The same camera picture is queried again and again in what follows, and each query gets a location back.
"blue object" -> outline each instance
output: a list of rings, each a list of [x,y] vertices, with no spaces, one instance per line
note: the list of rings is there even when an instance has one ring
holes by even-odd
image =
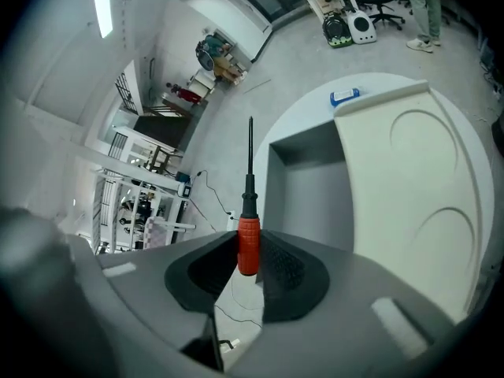
[[[331,104],[336,107],[341,102],[348,101],[349,99],[353,99],[361,96],[361,92],[357,88],[352,88],[351,90],[340,91],[340,92],[332,92],[331,93]]]

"person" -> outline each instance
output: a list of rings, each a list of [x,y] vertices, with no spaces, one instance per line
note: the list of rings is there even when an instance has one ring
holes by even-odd
[[[213,60],[215,75],[237,84],[242,73],[224,57],[231,47],[212,35],[205,37],[205,44],[209,47],[207,51]]]
[[[439,31],[441,28],[440,0],[409,0],[418,26],[418,37],[406,43],[413,50],[432,53],[432,45],[441,46]]]
[[[186,88],[182,88],[178,84],[166,83],[166,87],[171,88],[170,91],[184,101],[192,102],[193,104],[199,104],[202,100],[202,97],[200,97],[198,94],[189,91]]]

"gray floor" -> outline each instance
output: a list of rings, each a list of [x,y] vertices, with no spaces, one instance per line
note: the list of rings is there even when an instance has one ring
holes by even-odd
[[[442,30],[443,46],[434,54],[406,48],[416,34],[413,17],[395,5],[396,13],[406,19],[403,31],[378,24],[378,41],[333,50],[322,35],[321,24],[310,14],[285,28],[271,39],[247,78],[224,97],[216,95],[203,114],[197,144],[187,149],[190,156],[186,171],[194,175],[207,169],[208,183],[214,187],[227,210],[241,208],[246,172],[247,119],[254,117],[255,148],[275,121],[298,99],[315,87],[339,77],[360,72],[389,72],[412,79],[426,79],[449,98],[469,119],[480,136],[491,161],[495,184],[495,222],[483,264],[480,291],[491,266],[502,256],[504,237],[504,161],[491,139],[490,124],[500,111],[491,85],[480,67],[476,36],[455,21]],[[197,224],[184,239],[225,230],[227,216],[213,192],[198,180],[184,222]]]

